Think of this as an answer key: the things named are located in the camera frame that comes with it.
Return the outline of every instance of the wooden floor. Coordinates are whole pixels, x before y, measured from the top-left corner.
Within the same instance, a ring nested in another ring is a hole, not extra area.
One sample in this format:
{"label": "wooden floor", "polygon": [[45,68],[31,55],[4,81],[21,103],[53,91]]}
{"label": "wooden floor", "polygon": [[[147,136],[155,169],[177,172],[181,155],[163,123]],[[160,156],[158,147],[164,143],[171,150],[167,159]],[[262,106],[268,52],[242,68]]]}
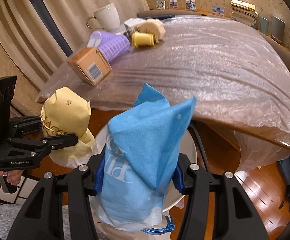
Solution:
{"label": "wooden floor", "polygon": [[[93,110],[89,129],[94,136],[118,111],[99,111]],[[229,143],[221,138],[217,133],[203,123],[197,123],[197,130],[203,142],[209,165],[213,173],[222,174],[224,171],[235,172],[239,165],[240,155]],[[203,166],[202,159],[198,154],[198,163]],[[49,157],[41,162],[41,167],[32,170],[31,174],[36,177],[42,177],[45,172],[52,171],[55,175],[68,173],[71,169],[58,166],[53,163]],[[245,189],[247,195],[254,203],[263,223],[268,232],[269,239],[276,239],[284,230],[290,220],[290,212],[285,205],[281,210],[278,209],[286,187],[279,174],[276,164],[264,166],[253,171],[238,171],[235,173],[240,184]],[[67,203],[67,196],[64,196],[64,204]],[[213,223],[214,223],[214,202],[213,193],[210,193],[208,206],[208,220],[205,233],[205,240],[212,239]],[[185,208],[172,208],[170,215],[174,218],[176,225],[175,230],[171,234],[171,239],[176,240],[184,217]]]}

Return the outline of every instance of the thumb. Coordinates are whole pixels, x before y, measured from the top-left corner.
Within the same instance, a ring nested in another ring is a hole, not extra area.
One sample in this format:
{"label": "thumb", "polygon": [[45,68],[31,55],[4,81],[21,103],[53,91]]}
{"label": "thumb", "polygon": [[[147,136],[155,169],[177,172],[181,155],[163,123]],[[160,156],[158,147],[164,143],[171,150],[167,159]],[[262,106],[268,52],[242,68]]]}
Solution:
{"label": "thumb", "polygon": [[3,171],[0,171],[0,176],[3,176],[4,172]]}

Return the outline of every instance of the yellow cup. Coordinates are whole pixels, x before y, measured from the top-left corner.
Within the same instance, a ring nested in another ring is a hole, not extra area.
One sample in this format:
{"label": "yellow cup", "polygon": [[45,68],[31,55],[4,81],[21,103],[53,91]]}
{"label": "yellow cup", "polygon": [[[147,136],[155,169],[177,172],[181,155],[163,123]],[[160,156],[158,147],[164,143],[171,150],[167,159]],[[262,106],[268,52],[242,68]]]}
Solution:
{"label": "yellow cup", "polygon": [[154,46],[155,35],[151,33],[134,32],[132,36],[132,44],[137,48],[139,46]]}

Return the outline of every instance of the stack of books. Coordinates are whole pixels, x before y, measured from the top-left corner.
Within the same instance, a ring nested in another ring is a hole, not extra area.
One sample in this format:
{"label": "stack of books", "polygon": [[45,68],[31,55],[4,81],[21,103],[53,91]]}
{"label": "stack of books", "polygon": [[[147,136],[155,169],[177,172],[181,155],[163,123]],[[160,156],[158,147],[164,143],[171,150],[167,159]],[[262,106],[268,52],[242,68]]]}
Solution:
{"label": "stack of books", "polygon": [[232,15],[230,17],[232,20],[248,26],[256,26],[258,12],[255,11],[255,5],[239,0],[232,0],[230,4],[232,5]]}

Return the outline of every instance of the blue paper bag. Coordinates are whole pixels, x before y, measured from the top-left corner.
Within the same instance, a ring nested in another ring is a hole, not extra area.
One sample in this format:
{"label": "blue paper bag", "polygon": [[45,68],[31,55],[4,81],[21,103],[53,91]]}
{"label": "blue paper bag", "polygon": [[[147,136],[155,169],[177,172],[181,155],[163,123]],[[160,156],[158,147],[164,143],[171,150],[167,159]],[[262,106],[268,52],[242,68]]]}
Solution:
{"label": "blue paper bag", "polygon": [[127,232],[160,225],[195,104],[194,97],[170,106],[160,92],[144,84],[133,108],[108,122],[103,187],[91,200],[104,223]]}

